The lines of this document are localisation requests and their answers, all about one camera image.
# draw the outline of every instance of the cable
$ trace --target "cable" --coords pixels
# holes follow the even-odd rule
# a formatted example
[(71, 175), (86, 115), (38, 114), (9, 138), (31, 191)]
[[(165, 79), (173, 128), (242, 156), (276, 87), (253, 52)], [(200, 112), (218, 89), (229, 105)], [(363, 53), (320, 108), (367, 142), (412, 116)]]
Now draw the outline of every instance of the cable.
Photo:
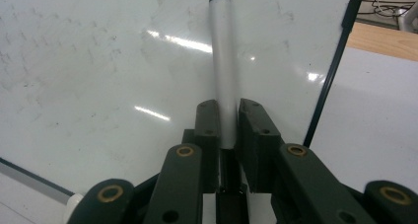
[[(381, 0), (362, 0), (362, 2), (372, 2), (373, 12), (358, 13), (359, 15), (379, 15), (386, 18), (395, 18), (402, 16), (408, 11), (415, 2), (400, 2), (400, 1), (381, 1)], [(396, 11), (399, 9), (405, 10), (402, 14), (396, 14)]]

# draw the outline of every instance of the round hole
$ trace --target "round hole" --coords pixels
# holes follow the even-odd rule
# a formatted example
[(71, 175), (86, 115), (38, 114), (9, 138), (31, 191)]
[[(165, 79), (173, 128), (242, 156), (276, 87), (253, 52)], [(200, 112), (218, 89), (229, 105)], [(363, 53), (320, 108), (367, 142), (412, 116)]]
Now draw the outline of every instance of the round hole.
[(188, 157), (188, 156), (191, 156), (194, 151), (191, 147), (183, 146), (183, 147), (177, 148), (176, 152), (177, 152), (177, 155), (180, 157)]
[(166, 223), (174, 223), (178, 220), (178, 212), (167, 211), (163, 214), (163, 221)]
[(381, 194), (390, 201), (400, 204), (409, 205), (412, 203), (411, 198), (402, 190), (394, 187), (381, 187)]
[(307, 150), (302, 148), (302, 146), (289, 146), (288, 152), (298, 157), (303, 157), (307, 154)]
[(356, 218), (346, 211), (339, 211), (338, 217), (345, 223), (356, 223)]
[(123, 188), (118, 185), (107, 186), (102, 188), (98, 193), (100, 202), (113, 202), (123, 195)]

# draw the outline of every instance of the wooden strip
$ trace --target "wooden strip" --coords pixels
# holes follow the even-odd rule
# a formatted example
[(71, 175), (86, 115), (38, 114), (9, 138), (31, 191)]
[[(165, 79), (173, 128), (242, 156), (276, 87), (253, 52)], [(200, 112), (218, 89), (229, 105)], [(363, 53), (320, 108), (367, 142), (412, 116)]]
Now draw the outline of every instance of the wooden strip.
[(418, 61), (418, 35), (355, 23), (347, 46)]

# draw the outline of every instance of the white marker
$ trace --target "white marker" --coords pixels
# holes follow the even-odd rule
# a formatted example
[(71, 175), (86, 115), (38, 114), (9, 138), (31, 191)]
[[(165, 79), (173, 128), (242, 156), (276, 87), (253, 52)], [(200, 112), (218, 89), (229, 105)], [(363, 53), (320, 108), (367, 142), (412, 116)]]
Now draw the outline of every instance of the white marker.
[(232, 149), (237, 137), (237, 106), (231, 0), (209, 0), (209, 16), (221, 148)]

